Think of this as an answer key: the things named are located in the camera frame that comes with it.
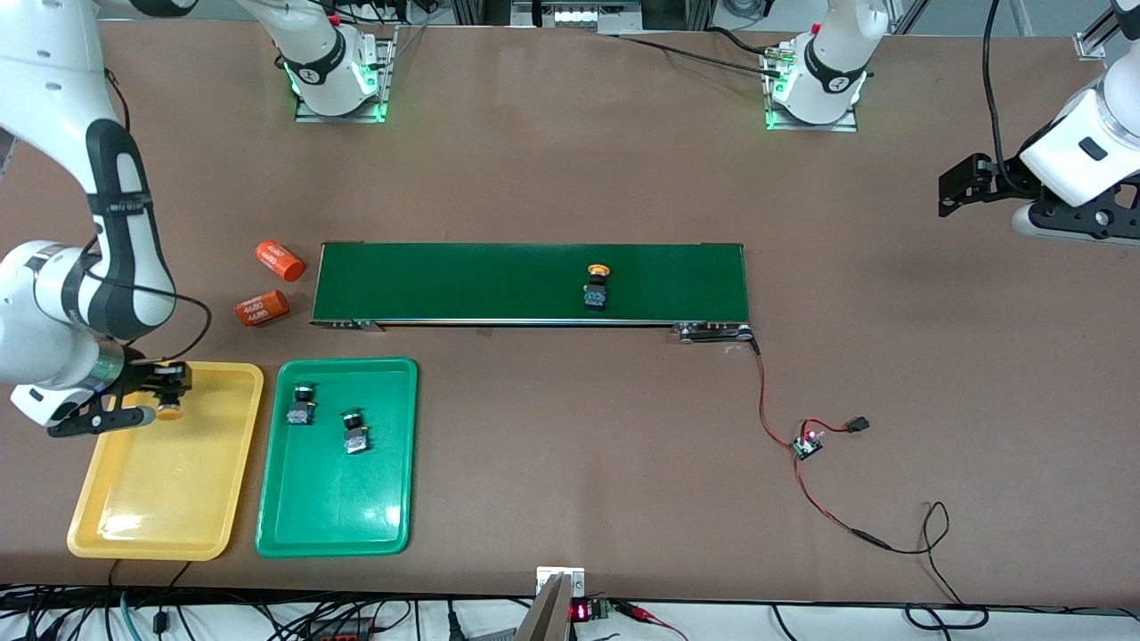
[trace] cable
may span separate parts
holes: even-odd
[[[798,639],[796,639],[796,635],[792,634],[790,630],[788,630],[788,624],[783,622],[783,616],[780,615],[780,608],[776,607],[775,603],[772,603],[772,614],[776,615],[776,623],[780,624],[780,631],[784,633],[784,636],[788,638],[788,641],[799,641]]]
[[[447,600],[447,641],[467,641],[459,625],[459,615],[455,614],[455,602],[450,599]]]
[[[982,32],[982,86],[986,91],[986,107],[990,108],[990,129],[994,138],[994,163],[1005,184],[1021,196],[1033,196],[1033,193],[1023,188],[1009,177],[1005,168],[1005,156],[1001,149],[1001,124],[997,122],[997,103],[994,100],[993,82],[990,79],[990,41],[994,32],[994,18],[997,16],[997,6],[1001,0],[993,0],[990,3],[990,15],[986,16],[986,29]]]
[[[103,67],[103,78],[111,83],[111,88],[115,90],[115,95],[119,96],[119,104],[123,106],[123,129],[128,133],[131,132],[131,108],[127,105],[127,98],[123,97],[123,90],[119,88],[119,79],[115,78],[115,72],[107,67]]]
[[[429,14],[429,13],[425,11],[424,13],[424,22],[423,22],[423,24],[420,25],[420,29],[416,30],[415,34],[413,34],[412,38],[408,39],[407,43],[405,43],[404,47],[400,47],[396,51],[396,55],[392,56],[392,65],[396,65],[396,60],[400,59],[400,56],[402,56],[404,52],[408,50],[408,48],[410,48],[413,44],[415,44],[416,40],[420,40],[420,38],[423,36],[424,30],[427,29],[427,24],[429,23],[431,23],[431,14]]]
[[[914,618],[913,612],[911,611],[914,609],[920,609],[926,614],[930,615],[930,618],[935,620],[934,625],[917,620]],[[925,630],[927,632],[942,632],[942,635],[946,641],[953,641],[953,639],[951,639],[950,636],[950,632],[953,630],[958,631],[978,630],[980,627],[985,627],[985,625],[990,623],[990,610],[987,610],[986,608],[978,608],[971,611],[980,612],[982,618],[975,623],[954,624],[942,620],[942,617],[938,616],[938,612],[936,612],[934,608],[931,608],[930,606],[926,606],[922,603],[906,603],[905,606],[903,606],[903,616],[906,617],[906,620],[911,625],[918,627],[919,630]]]
[[[396,626],[398,626],[401,623],[404,623],[405,620],[407,620],[408,615],[412,614],[412,601],[405,601],[404,605],[406,605],[408,607],[408,609],[404,610],[404,616],[401,616],[400,618],[396,619],[396,623],[393,623],[391,625],[376,625],[376,617],[380,616],[380,610],[384,607],[384,603],[386,603],[386,602],[388,601],[384,601],[383,603],[381,603],[376,608],[376,611],[372,614],[372,625],[369,626],[369,631],[370,632],[388,632],[389,630],[392,630]]]
[[[657,617],[654,617],[654,620],[652,622],[652,625],[656,625],[656,626],[659,626],[659,627],[663,627],[666,630],[671,630],[673,632],[676,632],[682,639],[684,639],[685,641],[689,641],[689,636],[686,636],[684,632],[677,630],[676,627],[674,627],[674,626],[665,623],[663,620],[661,620],[661,619],[659,619]]]
[[[733,2],[733,1],[734,0],[725,0],[726,3],[730,3],[730,2]],[[754,1],[757,5],[759,5],[764,0],[754,0]],[[748,51],[749,54],[756,54],[757,56],[763,56],[764,52],[765,52],[765,50],[772,49],[774,47],[774,46],[768,46],[768,47],[752,47],[751,44],[748,44],[743,40],[736,38],[735,33],[728,31],[727,29],[724,29],[723,26],[710,26],[710,27],[706,29],[705,31],[707,31],[709,33],[719,33],[720,35],[724,35],[725,38],[727,38],[728,40],[731,40],[732,43],[735,44],[736,47],[739,47],[739,48]]]
[[[610,599],[610,605],[613,606],[613,611],[627,616],[638,623],[645,623],[649,625],[656,625],[658,627],[663,627],[666,630],[673,631],[678,634],[684,641],[689,641],[689,636],[684,632],[677,630],[675,626],[665,623],[657,615],[642,608],[641,606],[634,606],[629,601],[621,599]]]
[[[807,489],[807,484],[804,482],[804,474],[803,474],[803,472],[800,470],[801,459],[792,449],[790,443],[784,441],[779,436],[776,436],[775,431],[772,430],[772,425],[768,423],[768,417],[767,417],[767,413],[766,413],[766,404],[765,404],[766,391],[767,391],[766,390],[766,388],[767,388],[767,372],[766,372],[765,366],[764,366],[764,355],[760,352],[759,344],[756,342],[755,339],[752,339],[751,341],[749,341],[749,343],[750,343],[750,346],[752,348],[752,351],[756,354],[756,364],[757,364],[757,367],[759,370],[759,378],[760,378],[760,393],[759,393],[759,416],[760,416],[760,424],[764,427],[764,431],[767,432],[768,437],[773,441],[775,441],[777,445],[780,445],[785,451],[789,451],[791,453],[792,470],[795,471],[795,474],[796,474],[796,484],[799,485],[799,489],[804,494],[804,497],[807,498],[807,501],[812,504],[812,506],[815,508],[815,510],[819,511],[821,514],[823,514],[828,520],[830,520],[831,522],[833,522],[839,528],[844,529],[848,534],[855,536],[856,538],[860,538],[861,541],[863,541],[865,543],[874,545],[876,547],[878,547],[880,550],[883,550],[883,551],[887,551],[887,552],[893,552],[895,554],[903,554],[903,555],[926,555],[927,561],[930,563],[930,569],[934,570],[934,574],[937,577],[937,581],[939,582],[939,585],[938,585],[939,590],[943,590],[945,593],[947,593],[948,595],[953,597],[955,603],[958,603],[960,606],[964,605],[964,602],[962,601],[962,599],[958,595],[958,592],[954,591],[954,587],[950,584],[948,581],[946,581],[946,577],[942,574],[942,570],[938,569],[938,566],[937,566],[937,563],[935,563],[935,560],[934,560],[934,550],[935,550],[935,547],[937,547],[938,544],[942,543],[942,541],[944,538],[946,538],[946,535],[950,534],[950,510],[946,509],[946,504],[943,503],[942,501],[935,501],[935,502],[933,502],[933,503],[929,504],[929,506],[927,509],[927,513],[922,518],[922,543],[923,543],[923,545],[921,547],[919,547],[919,549],[915,549],[915,550],[901,550],[898,547],[895,547],[895,546],[890,545],[889,543],[887,543],[886,541],[883,541],[883,539],[881,539],[881,538],[879,538],[879,537],[877,537],[877,536],[874,536],[874,535],[872,535],[872,534],[870,534],[870,533],[868,533],[865,530],[862,530],[862,529],[858,529],[858,528],[855,528],[855,527],[852,527],[852,526],[847,525],[842,519],[840,519],[839,517],[834,516],[830,510],[828,510],[826,508],[824,508],[819,501],[815,500],[814,496],[812,496],[811,490]],[[862,430],[864,430],[864,429],[866,429],[869,427],[869,423],[862,416],[858,417],[858,419],[856,419],[856,420],[854,420],[854,421],[852,421],[852,422],[849,422],[849,423],[847,423],[847,425],[845,425],[842,429],[836,428],[836,427],[833,427],[833,425],[829,424],[828,422],[822,421],[820,419],[814,419],[814,417],[812,417],[812,419],[805,419],[804,421],[800,422],[800,427],[799,427],[799,439],[800,439],[800,443],[804,443],[807,439],[807,428],[808,428],[808,425],[812,425],[812,424],[821,425],[824,429],[826,429],[829,431],[832,431],[832,432],[862,431]],[[942,532],[938,533],[937,536],[934,536],[933,539],[931,539],[931,536],[930,536],[930,519],[934,517],[935,512],[938,512],[938,511],[942,512],[942,517],[944,519],[945,525],[944,525]]]
[[[190,624],[186,623],[186,615],[182,614],[182,606],[181,605],[174,606],[174,610],[178,611],[178,619],[182,622],[182,632],[186,633],[186,636],[190,641],[198,641],[197,639],[194,638],[194,631],[190,630]]]
[[[93,246],[93,245],[95,245],[93,242],[88,243],[87,248],[84,248],[85,251],[83,252],[83,255],[89,255],[88,252],[90,252],[90,248]],[[172,299],[176,299],[176,300],[186,301],[186,302],[188,302],[190,305],[197,306],[205,314],[205,320],[202,323],[202,330],[198,332],[198,334],[196,336],[194,336],[194,340],[190,341],[190,344],[186,346],[184,349],[174,352],[171,356],[163,356],[161,358],[148,358],[145,362],[161,363],[161,362],[164,362],[164,360],[177,360],[179,357],[184,356],[185,354],[189,352],[192,349],[194,349],[195,347],[197,347],[198,343],[202,342],[202,339],[205,338],[206,333],[210,332],[210,326],[213,324],[213,311],[211,311],[210,306],[207,306],[206,303],[202,302],[201,300],[198,300],[196,298],[188,297],[186,294],[180,294],[178,292],[166,292],[166,291],[163,291],[163,290],[156,290],[154,287],[147,287],[145,285],[138,285],[138,284],[133,284],[133,283],[123,283],[123,282],[120,282],[120,281],[115,281],[113,278],[105,278],[103,276],[99,276],[97,274],[91,273],[91,269],[89,267],[83,268],[83,275],[84,276],[90,276],[91,278],[93,278],[93,279],[96,279],[96,281],[98,281],[100,283],[107,283],[108,285],[113,285],[113,286],[116,286],[116,287],[123,287],[123,289],[128,289],[128,290],[135,290],[135,291],[139,291],[139,292],[146,292],[146,293],[149,293],[149,294],[156,294],[156,295],[172,298]],[[119,560],[115,560],[114,565],[111,566],[111,570],[107,573],[107,585],[113,585],[111,583],[111,579],[112,579],[112,576],[114,575],[114,571],[115,571],[116,567],[119,567]],[[182,576],[182,573],[185,573],[187,568],[189,568],[189,563],[187,563],[182,568],[182,570],[178,573],[178,576],[174,577],[174,581],[178,581],[178,578]]]
[[[321,9],[325,9],[326,13],[329,9],[332,9],[337,15],[343,16],[345,18],[352,18],[353,21],[356,21],[359,24],[391,24],[391,22],[392,22],[392,21],[385,21],[384,18],[366,18],[364,16],[357,16],[351,10],[345,11],[344,9],[341,9],[340,7],[331,7],[331,6],[325,5],[324,2],[321,2],[320,0],[308,0],[308,1],[312,2],[314,5],[316,5],[318,7],[320,7]],[[407,21],[399,21],[399,19],[397,19],[396,22],[399,23],[399,24],[408,24]]]
[[[767,387],[768,387],[768,384],[767,384],[768,383],[767,370],[765,370],[765,367],[764,367],[764,355],[760,354],[760,350],[759,350],[759,348],[756,344],[756,339],[752,339],[751,346],[752,346],[752,350],[756,351],[756,364],[760,368],[760,403],[759,403],[759,405],[760,405],[760,424],[764,425],[764,431],[766,431],[768,433],[768,437],[772,440],[776,441],[776,444],[780,445],[780,447],[783,447],[784,449],[791,451],[791,444],[790,443],[784,443],[783,439],[781,439],[780,437],[777,437],[776,433],[774,431],[772,431],[772,425],[768,424],[768,415],[767,415],[767,412],[765,411],[765,403],[764,403],[765,395],[767,393]]]
[[[650,42],[649,40],[638,40],[636,38],[622,38],[620,35],[613,35],[611,38],[616,38],[618,40],[621,40],[622,42],[636,42],[638,44],[644,44],[646,47],[652,47],[654,49],[660,49],[662,51],[668,51],[670,54],[677,54],[678,56],[685,56],[686,58],[692,58],[694,60],[700,60],[702,63],[708,63],[710,65],[719,65],[719,66],[723,66],[723,67],[734,68],[734,70],[739,70],[739,71],[747,71],[749,73],[757,73],[757,74],[767,75],[767,76],[771,76],[771,78],[779,78],[780,76],[780,73],[777,71],[775,71],[775,70],[766,70],[766,68],[760,68],[760,67],[750,67],[748,65],[741,65],[741,64],[736,64],[736,63],[731,63],[728,60],[720,60],[720,59],[717,59],[717,58],[710,58],[708,56],[702,56],[700,54],[693,54],[692,51],[685,51],[684,49],[676,49],[674,47],[669,47],[668,44],[660,44],[658,42]]]
[[[131,639],[135,641],[142,641],[139,636],[139,631],[135,628],[135,622],[131,620],[131,612],[127,608],[127,591],[119,593],[119,611],[123,615],[123,622],[127,624],[127,632],[130,633]]]

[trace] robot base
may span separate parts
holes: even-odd
[[[365,64],[359,66],[359,79],[361,84],[375,88],[375,94],[366,98],[360,106],[341,115],[321,115],[309,108],[301,99],[296,89],[293,96],[296,107],[293,112],[293,120],[296,122],[356,122],[376,123],[388,119],[388,99],[392,90],[392,65],[396,62],[396,38],[392,40],[375,41],[375,54],[365,51]]]
[[[801,51],[797,54],[795,47],[796,41],[781,42],[779,50],[787,55],[779,59],[759,56],[762,68],[774,70],[781,73],[781,78],[764,76],[765,127],[769,131],[840,131],[846,133],[858,131],[858,123],[855,120],[855,105],[858,103],[858,89],[862,87],[865,78],[860,80],[860,87],[855,88],[855,95],[852,98],[850,106],[847,107],[847,113],[839,120],[825,124],[814,124],[793,116],[787,106],[774,98],[776,95],[784,95],[790,89],[789,82],[791,82],[795,75],[792,71],[796,65],[797,55],[803,55]]]

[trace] black wire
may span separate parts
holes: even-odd
[[[396,619],[396,622],[392,623],[391,625],[376,625],[376,617],[380,616],[380,610],[384,608],[384,603],[388,601],[384,601],[380,606],[377,606],[376,611],[372,614],[372,625],[368,627],[369,632],[388,632],[389,630],[392,630],[396,626],[404,623],[405,620],[407,620],[408,615],[412,614],[412,601],[405,601],[404,605],[407,606],[408,609],[404,610],[404,616]]]
[[[912,612],[912,610],[914,609],[920,609],[926,614],[930,615],[930,618],[935,620],[934,625],[928,623],[920,623],[919,620],[917,620]],[[936,612],[934,608],[931,608],[930,606],[926,606],[923,603],[906,603],[905,606],[903,606],[903,615],[906,617],[906,620],[910,622],[911,625],[918,627],[919,630],[925,630],[927,632],[942,632],[942,635],[945,638],[946,641],[953,641],[950,636],[950,632],[952,630],[958,630],[958,631],[978,630],[980,627],[985,627],[985,625],[990,623],[990,610],[986,608],[967,608],[966,611],[979,612],[982,614],[982,618],[974,623],[952,624],[942,620],[942,617],[938,616],[938,612]]]
[[[990,15],[986,16],[986,29],[982,33],[982,86],[986,91],[986,107],[990,108],[990,129],[994,137],[994,163],[997,165],[997,171],[1010,189],[1023,196],[1032,196],[1033,194],[1028,189],[1013,182],[1009,177],[1009,170],[1005,168],[1005,156],[1001,149],[1001,124],[997,122],[997,103],[994,100],[993,82],[990,79],[990,41],[993,38],[994,18],[997,16],[999,5],[1001,5],[1001,0],[993,0],[991,2]]]
[[[79,639],[79,633],[81,630],[83,630],[83,624],[87,623],[87,617],[91,616],[91,612],[93,611],[95,611],[95,602],[92,601],[91,605],[88,606],[85,610],[83,610],[83,616],[81,616],[79,618],[79,623],[75,624],[75,630],[71,631],[65,641],[75,641],[76,639]]]
[[[181,605],[174,606],[174,610],[178,611],[178,619],[182,622],[182,632],[186,633],[186,636],[190,641],[198,641],[197,639],[194,638],[194,632],[190,630],[190,624],[186,623],[186,615],[182,614],[182,606]]]
[[[309,2],[312,2],[314,5],[317,5],[321,9],[325,9],[326,11],[328,9],[332,9],[336,14],[339,14],[341,16],[344,16],[347,18],[352,18],[353,21],[356,21],[356,22],[358,22],[360,24],[390,24],[392,22],[392,21],[385,21],[384,18],[366,18],[364,16],[357,16],[352,11],[345,11],[345,10],[339,8],[339,7],[329,7],[328,5],[325,5],[324,2],[320,2],[320,0],[309,0]],[[400,21],[400,19],[397,19],[394,22],[397,22],[399,24],[412,24],[412,23],[409,23],[407,21]]]
[[[190,569],[190,563],[193,562],[194,561],[186,561],[186,563],[182,566],[182,569],[178,570],[178,574],[174,575],[174,578],[170,579],[170,583],[166,584],[166,592],[170,592],[170,589],[173,587],[176,583],[178,583],[178,579],[182,578],[182,575],[186,574],[186,570]]]
[[[115,641],[111,634],[111,595],[107,594],[107,602],[103,606],[103,625],[107,631],[107,641]]]
[[[776,623],[780,624],[780,631],[784,633],[784,636],[788,638],[788,641],[799,641],[798,639],[796,639],[796,635],[792,634],[790,630],[788,630],[788,625],[783,622],[783,617],[780,616],[780,608],[776,607],[775,603],[772,603],[772,614],[776,615]]]
[[[624,42],[636,42],[638,44],[644,44],[646,47],[652,47],[654,49],[660,49],[662,51],[668,51],[670,54],[677,54],[678,56],[685,56],[686,58],[692,58],[694,60],[700,60],[702,63],[708,63],[710,65],[720,65],[723,67],[734,68],[734,70],[739,70],[739,71],[747,71],[749,73],[758,73],[760,75],[767,75],[767,76],[771,76],[771,78],[779,78],[780,76],[780,72],[777,72],[775,70],[766,70],[766,68],[760,68],[760,67],[750,67],[748,65],[741,65],[741,64],[736,64],[736,63],[730,63],[728,60],[720,60],[718,58],[710,58],[708,56],[702,56],[700,54],[693,54],[692,51],[685,51],[684,49],[677,49],[677,48],[674,48],[674,47],[669,47],[668,44],[660,44],[658,42],[650,42],[649,40],[638,40],[636,38],[622,38],[622,36],[617,36],[617,35],[614,35],[612,38],[617,38],[618,40],[621,40]]]
[[[937,576],[938,581],[942,582],[943,586],[946,587],[946,591],[950,592],[950,595],[954,598],[954,602],[961,606],[962,598],[958,595],[958,592],[950,584],[950,582],[946,581],[946,577],[942,576],[942,571],[938,569],[938,566],[934,562],[934,546],[937,545],[938,542],[942,541],[942,538],[939,537],[937,541],[935,541],[935,543],[930,543],[930,530],[927,526],[930,522],[930,514],[934,513],[935,505],[942,505],[943,514],[945,514],[946,517],[946,529],[943,532],[942,536],[946,536],[946,534],[950,533],[950,512],[946,511],[946,506],[943,505],[942,501],[936,501],[934,504],[930,505],[930,510],[927,511],[926,518],[922,519],[922,542],[926,543],[927,546],[927,562],[930,563],[930,569],[934,570],[935,576]]]
[[[119,96],[119,104],[123,106],[123,129],[128,133],[131,132],[131,108],[127,105],[127,98],[123,97],[123,90],[119,88],[119,79],[115,78],[115,72],[107,67],[103,67],[103,76],[107,79],[111,83],[111,88],[115,90],[115,95]]]
[[[740,47],[741,49],[748,51],[749,54],[756,54],[757,56],[763,56],[764,52],[767,49],[772,49],[773,48],[772,46],[768,46],[768,47],[752,47],[751,44],[749,44],[749,43],[744,42],[743,40],[736,38],[735,33],[728,31],[727,29],[724,29],[723,26],[710,26],[710,27],[706,29],[705,31],[707,31],[709,33],[719,33],[720,35],[724,35],[728,40],[732,40],[732,43],[735,44],[736,47]]]
[[[84,246],[83,254],[88,255],[87,252],[89,252],[90,249],[91,249],[91,246],[93,246],[93,245],[95,245],[93,241],[89,242]],[[186,301],[186,302],[188,302],[190,305],[194,305],[194,306],[197,306],[199,309],[202,309],[202,311],[205,314],[205,320],[202,323],[202,330],[198,332],[198,335],[194,336],[194,340],[190,341],[190,344],[186,346],[184,349],[174,352],[171,356],[163,356],[162,358],[158,358],[156,360],[160,360],[160,362],[162,362],[162,360],[177,360],[180,356],[187,354],[188,351],[190,351],[192,349],[194,349],[195,347],[197,347],[198,343],[202,342],[202,339],[204,339],[206,336],[206,333],[210,332],[210,326],[213,324],[213,311],[211,311],[210,306],[207,306],[206,303],[202,302],[201,300],[198,300],[196,298],[188,297],[186,294],[180,294],[178,292],[166,292],[166,291],[163,291],[163,290],[156,290],[154,287],[147,287],[146,285],[138,285],[138,284],[133,284],[133,283],[123,283],[121,281],[115,281],[115,279],[112,279],[112,278],[105,278],[105,277],[99,276],[97,274],[92,274],[89,268],[84,268],[83,269],[83,275],[84,276],[90,276],[91,278],[95,278],[96,281],[98,281],[100,283],[107,283],[108,285],[113,285],[115,287],[124,287],[124,289],[128,289],[128,290],[135,290],[135,291],[139,291],[139,292],[146,292],[146,293],[149,293],[149,294],[157,294],[157,295],[163,295],[163,297],[172,298],[172,299],[176,299],[176,300]],[[111,571],[107,573],[107,585],[111,585],[111,574],[115,571],[115,566],[117,566],[117,565],[119,565],[119,561],[116,560],[115,565],[111,567]],[[178,573],[178,576],[174,577],[174,581],[178,581],[178,578],[182,576],[182,573],[185,573],[186,568],[188,568],[188,567],[189,567],[189,563],[187,563],[186,567],[184,567],[180,573]]]
[[[931,543],[929,535],[930,517],[934,516],[935,510],[939,509],[942,510],[942,513],[945,517],[946,525],[943,528],[942,533],[938,536],[936,536],[934,542]],[[909,557],[913,557],[917,554],[929,555],[931,552],[934,552],[934,549],[937,547],[939,543],[942,543],[942,539],[946,538],[946,535],[950,534],[950,511],[946,510],[946,505],[942,501],[935,501],[934,503],[930,504],[930,508],[927,509],[926,517],[922,518],[922,539],[925,541],[926,546],[920,547],[918,550],[899,550],[898,547],[895,547],[888,544],[887,542],[882,541],[881,538],[868,534],[864,530],[853,528],[850,526],[847,526],[846,524],[844,524],[844,527],[847,528],[847,532],[854,534],[855,536],[862,538],[863,541],[870,543],[871,545],[879,547],[880,550],[886,550],[887,552],[894,552],[895,554],[905,554]]]

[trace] red wire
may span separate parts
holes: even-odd
[[[685,641],[689,641],[689,636],[685,636],[684,632],[682,632],[682,631],[677,630],[676,627],[674,627],[674,626],[665,623],[663,620],[657,618],[656,616],[649,623],[651,623],[653,625],[659,625],[659,626],[661,626],[661,627],[663,627],[666,630],[671,630],[671,631],[676,632],[677,634],[679,634],[682,639],[684,639]]]
[[[831,522],[849,532],[852,529],[850,526],[840,521],[839,518],[829,512],[826,508],[820,505],[820,502],[816,501],[815,497],[812,496],[812,493],[807,490],[807,486],[804,484],[804,477],[799,473],[799,457],[793,455],[791,459],[792,466],[796,468],[796,482],[799,484],[799,489],[804,493],[804,496],[807,497],[807,500],[815,506],[816,510],[820,511],[821,514],[828,517]]]
[[[814,419],[814,417],[813,419],[804,419],[804,427],[807,427],[809,423],[815,423],[815,424],[821,425],[824,429],[826,429],[829,431],[832,431],[832,432],[846,432],[847,431],[844,428],[833,428],[833,427],[829,425],[826,422],[821,421],[820,419]]]
[[[812,496],[812,493],[807,490],[807,485],[804,484],[804,477],[799,472],[799,456],[797,456],[796,453],[792,451],[791,444],[784,443],[780,437],[777,437],[775,435],[775,432],[772,431],[772,425],[768,424],[767,413],[765,413],[765,411],[764,411],[764,408],[765,408],[764,399],[765,399],[766,392],[767,392],[767,389],[766,389],[767,388],[767,374],[764,371],[764,356],[757,354],[756,355],[756,363],[758,363],[759,366],[760,366],[760,424],[764,425],[764,431],[768,432],[768,436],[772,437],[772,440],[776,441],[777,444],[780,444],[781,447],[783,447],[784,449],[788,449],[789,452],[792,453],[791,454],[791,461],[792,461],[792,466],[796,469],[796,482],[799,484],[799,489],[800,489],[800,492],[804,493],[804,496],[808,500],[808,502],[811,502],[812,505],[816,510],[819,510],[821,514],[823,514],[824,517],[826,517],[831,522],[833,522],[837,526],[839,526],[839,527],[841,527],[841,528],[844,528],[844,529],[846,529],[846,530],[849,532],[852,529],[850,526],[848,526],[847,524],[842,522],[841,520],[839,520],[838,517],[836,517],[834,514],[832,514],[831,512],[829,512],[828,509],[824,508],[823,505],[821,505],[820,502],[816,501],[815,497]],[[799,437],[800,437],[800,439],[804,439],[804,440],[807,439],[807,425],[809,425],[809,424],[819,424],[819,425],[822,425],[824,429],[833,431],[833,432],[846,432],[847,431],[845,429],[833,428],[830,424],[828,424],[825,421],[822,421],[820,419],[815,419],[815,417],[805,419],[804,422],[801,422],[800,425],[799,425]],[[676,630],[676,628],[673,628],[673,630],[677,634],[681,634],[682,636],[684,636],[684,634],[679,630]]]
[[[768,424],[768,415],[764,411],[764,397],[767,393],[767,383],[768,383],[767,374],[764,371],[764,356],[757,354],[756,363],[758,363],[760,366],[760,424],[764,425],[764,431],[768,432],[768,436],[772,437],[772,440],[780,444],[780,447],[783,447],[784,449],[791,449],[791,444],[784,443],[783,439],[777,437],[776,433],[772,431],[772,425]]]

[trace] floor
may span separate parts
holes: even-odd
[[[612,615],[603,620],[595,620],[576,626],[578,639],[583,641],[601,641],[613,635],[618,641],[816,641],[845,639],[891,639],[897,641],[923,641],[939,636],[937,632],[922,631],[904,618],[901,608],[855,608],[855,607],[820,607],[807,605],[781,605],[780,615],[795,636],[785,636],[779,627],[773,609],[762,603],[641,603],[661,620],[675,626],[685,639],[663,627],[636,623],[619,615]],[[400,617],[406,611],[404,602],[392,602],[382,606],[376,616],[378,626],[393,626],[390,631],[372,635],[374,641],[423,641],[448,639],[447,602],[422,601],[418,611],[413,608],[406,619]],[[275,606],[274,617],[280,622],[290,622],[312,609],[311,605]],[[177,614],[166,608],[170,616],[170,628],[166,641],[192,641]],[[463,632],[467,639],[475,640],[483,635],[508,631],[516,627],[526,610],[518,603],[505,600],[459,600],[455,610]],[[154,639],[150,633],[150,620],[156,608],[145,607],[132,610],[131,619],[142,639]],[[361,610],[365,616],[373,615],[375,608]],[[62,611],[52,611],[41,622],[42,632]],[[101,612],[90,617],[82,625],[75,641],[103,641],[104,630]],[[184,608],[186,623],[193,634],[193,641],[260,641],[274,635],[269,622],[250,607],[244,606],[188,606]],[[977,620],[977,615],[966,616],[962,612],[940,611],[946,624],[961,625]],[[930,622],[914,615],[919,623]],[[70,635],[74,630],[79,615],[67,619],[60,638]],[[120,612],[111,612],[111,628],[114,639],[129,639]],[[26,618],[23,615],[0,619],[0,639],[23,639]],[[1057,641],[1062,639],[1097,639],[1100,641],[1124,641],[1140,639],[1140,623],[1117,612],[1116,615],[1081,615],[1081,614],[1033,614],[1033,612],[993,612],[987,624],[970,632],[955,632],[954,639],[970,641]]]

